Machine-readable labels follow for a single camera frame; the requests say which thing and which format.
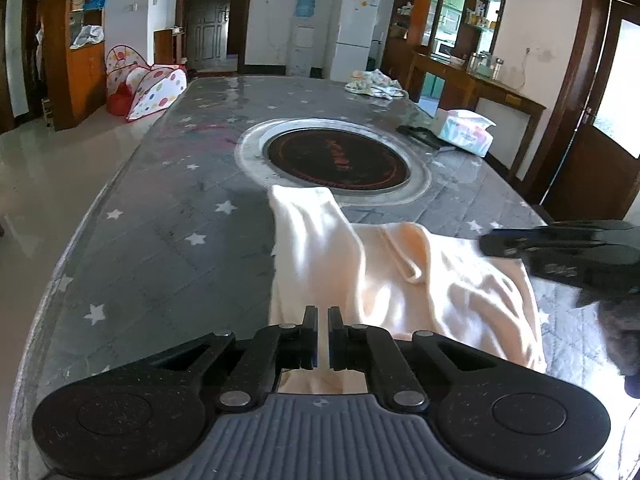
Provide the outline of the wooden sideboard with shelves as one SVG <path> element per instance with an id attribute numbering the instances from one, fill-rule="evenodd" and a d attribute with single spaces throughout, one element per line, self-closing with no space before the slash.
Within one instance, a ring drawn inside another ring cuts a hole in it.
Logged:
<path id="1" fill-rule="evenodd" d="M 515 183 L 544 106 L 506 80 L 495 54 L 504 10 L 506 0 L 394 0 L 381 70 L 414 102 L 505 119 L 488 158 Z"/>

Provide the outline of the grey star quilted table cover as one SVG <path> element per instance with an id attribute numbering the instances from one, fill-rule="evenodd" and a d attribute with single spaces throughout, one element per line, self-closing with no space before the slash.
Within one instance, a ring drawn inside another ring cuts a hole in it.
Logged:
<path id="1" fill-rule="evenodd" d="M 639 231 L 545 222 L 409 100 L 192 82 L 82 218 L 11 479 L 634 479 Z"/>

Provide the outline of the crumpled patterned cloth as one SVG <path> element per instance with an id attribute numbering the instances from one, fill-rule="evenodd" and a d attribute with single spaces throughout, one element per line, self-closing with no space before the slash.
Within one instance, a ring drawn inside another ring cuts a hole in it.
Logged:
<path id="1" fill-rule="evenodd" d="M 408 96 L 398 80 L 386 76 L 380 70 L 372 70 L 372 72 L 355 70 L 350 75 L 349 82 L 345 84 L 345 90 L 360 96 L 372 96 L 372 98 L 387 101 L 401 100 Z"/>

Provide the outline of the black flat remote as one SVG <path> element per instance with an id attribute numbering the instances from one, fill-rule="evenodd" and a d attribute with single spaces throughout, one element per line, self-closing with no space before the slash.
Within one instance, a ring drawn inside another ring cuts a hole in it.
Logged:
<path id="1" fill-rule="evenodd" d="M 450 152 L 457 149 L 454 145 L 440 140 L 429 128 L 401 125 L 396 128 L 396 131 L 404 136 L 422 142 L 435 152 Z"/>

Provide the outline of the cream white garment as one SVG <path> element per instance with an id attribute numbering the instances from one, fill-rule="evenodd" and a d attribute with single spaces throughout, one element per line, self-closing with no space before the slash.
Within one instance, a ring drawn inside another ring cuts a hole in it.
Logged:
<path id="1" fill-rule="evenodd" d="M 541 318 L 524 264 L 484 257 L 472 240 L 428 232 L 413 222 L 350 222 L 327 188 L 268 192 L 276 226 L 269 321 L 297 323 L 319 312 L 318 366 L 283 374 L 295 394 L 360 393 L 362 374 L 329 366 L 326 314 L 341 311 L 408 340 L 430 330 L 536 372 L 547 369 Z"/>

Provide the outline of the polka dot play tent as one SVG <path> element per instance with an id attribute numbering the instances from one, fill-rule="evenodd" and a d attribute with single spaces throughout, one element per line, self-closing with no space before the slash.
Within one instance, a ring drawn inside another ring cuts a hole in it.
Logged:
<path id="1" fill-rule="evenodd" d="M 166 110 L 186 91 L 180 65 L 149 65 L 133 48 L 119 44 L 105 57 L 106 110 L 126 122 Z"/>

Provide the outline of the brown door with glass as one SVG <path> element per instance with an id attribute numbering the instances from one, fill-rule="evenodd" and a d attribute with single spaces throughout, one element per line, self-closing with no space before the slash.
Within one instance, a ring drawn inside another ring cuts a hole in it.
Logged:
<path id="1" fill-rule="evenodd" d="M 582 0 L 562 88 L 523 192 L 548 221 L 637 221 L 639 0 Z"/>

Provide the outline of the white refrigerator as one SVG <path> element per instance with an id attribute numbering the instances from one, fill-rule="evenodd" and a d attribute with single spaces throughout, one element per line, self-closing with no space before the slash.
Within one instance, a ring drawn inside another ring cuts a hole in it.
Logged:
<path id="1" fill-rule="evenodd" d="M 349 82 L 367 67 L 380 0 L 334 0 L 323 77 Z"/>

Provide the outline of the white water dispenser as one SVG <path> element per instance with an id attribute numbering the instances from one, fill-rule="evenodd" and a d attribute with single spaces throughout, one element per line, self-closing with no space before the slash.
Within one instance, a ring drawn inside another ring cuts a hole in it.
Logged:
<path id="1" fill-rule="evenodd" d="M 309 77 L 314 58 L 314 19 L 316 0 L 296 0 L 291 20 L 286 74 Z"/>

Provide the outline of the dark wooden entrance door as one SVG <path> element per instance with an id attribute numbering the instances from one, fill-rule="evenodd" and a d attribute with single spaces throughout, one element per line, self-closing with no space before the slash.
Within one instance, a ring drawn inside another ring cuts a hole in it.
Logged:
<path id="1" fill-rule="evenodd" d="M 192 77 L 231 75 L 244 67 L 250 0 L 177 0 L 184 65 Z"/>

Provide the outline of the wooden shelf cabinet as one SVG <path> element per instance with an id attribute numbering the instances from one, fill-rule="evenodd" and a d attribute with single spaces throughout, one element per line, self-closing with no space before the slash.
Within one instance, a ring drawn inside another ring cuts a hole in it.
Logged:
<path id="1" fill-rule="evenodd" d="M 105 0 L 43 0 L 43 68 L 55 130 L 79 126 L 106 101 L 105 44 L 74 42 L 104 26 Z"/>

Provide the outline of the round black induction cooktop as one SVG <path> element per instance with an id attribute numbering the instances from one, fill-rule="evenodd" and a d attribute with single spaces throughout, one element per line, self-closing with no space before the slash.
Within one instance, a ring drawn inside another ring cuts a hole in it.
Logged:
<path id="1" fill-rule="evenodd" d="M 424 145 L 344 119 L 280 118 L 247 129 L 236 163 L 264 188 L 328 188 L 344 206 L 399 206 L 433 177 Z"/>

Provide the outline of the pastel tissue pack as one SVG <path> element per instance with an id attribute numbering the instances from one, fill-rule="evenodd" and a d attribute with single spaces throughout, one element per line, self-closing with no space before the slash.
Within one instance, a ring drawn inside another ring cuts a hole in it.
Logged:
<path id="1" fill-rule="evenodd" d="M 472 110 L 439 110 L 442 124 L 436 128 L 439 140 L 478 157 L 488 153 L 494 137 L 488 131 L 495 123 Z"/>

